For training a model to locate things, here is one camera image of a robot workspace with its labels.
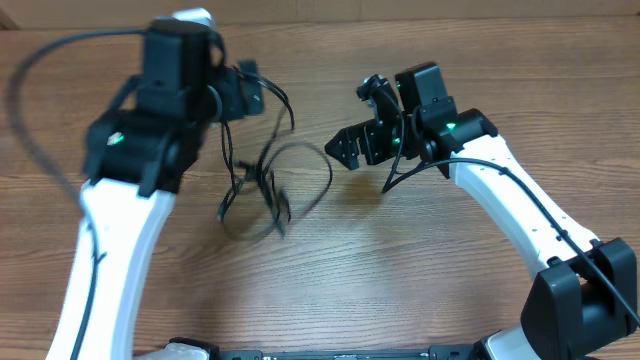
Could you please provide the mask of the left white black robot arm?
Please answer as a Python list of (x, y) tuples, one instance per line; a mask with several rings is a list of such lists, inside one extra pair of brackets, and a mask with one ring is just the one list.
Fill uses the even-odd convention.
[(89, 128), (84, 216), (52, 359), (129, 359), (153, 250), (184, 173), (214, 123), (260, 114), (256, 63), (213, 60), (224, 45), (204, 9), (154, 19), (142, 72)]

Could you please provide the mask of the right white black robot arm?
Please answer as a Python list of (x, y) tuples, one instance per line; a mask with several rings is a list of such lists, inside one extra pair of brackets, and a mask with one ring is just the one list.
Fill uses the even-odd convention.
[(457, 109), (436, 63), (370, 76), (356, 93), (374, 116), (341, 129), (326, 153), (352, 170), (401, 159), (438, 169), (483, 208), (532, 278), (515, 326), (472, 344), (433, 345), (428, 358), (589, 359), (638, 329), (631, 247), (600, 240), (562, 210), (481, 111)]

